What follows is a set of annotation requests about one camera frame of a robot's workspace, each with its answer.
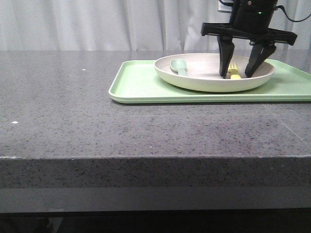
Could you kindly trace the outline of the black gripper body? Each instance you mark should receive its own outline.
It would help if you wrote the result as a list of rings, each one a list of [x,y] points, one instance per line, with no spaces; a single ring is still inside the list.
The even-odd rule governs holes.
[[[294,45],[297,34],[269,27],[276,0],[235,0],[228,23],[203,23],[201,35]]]

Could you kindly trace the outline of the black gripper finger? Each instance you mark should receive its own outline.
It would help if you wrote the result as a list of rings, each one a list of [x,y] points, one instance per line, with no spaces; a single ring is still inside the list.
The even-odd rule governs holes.
[[[235,45],[232,42],[232,37],[229,36],[217,36],[219,55],[220,55],[220,66],[219,74],[222,78],[226,77],[229,63],[232,59]]]
[[[275,42],[251,41],[251,45],[253,47],[245,68],[245,75],[247,77],[252,77],[261,64],[276,51]]]

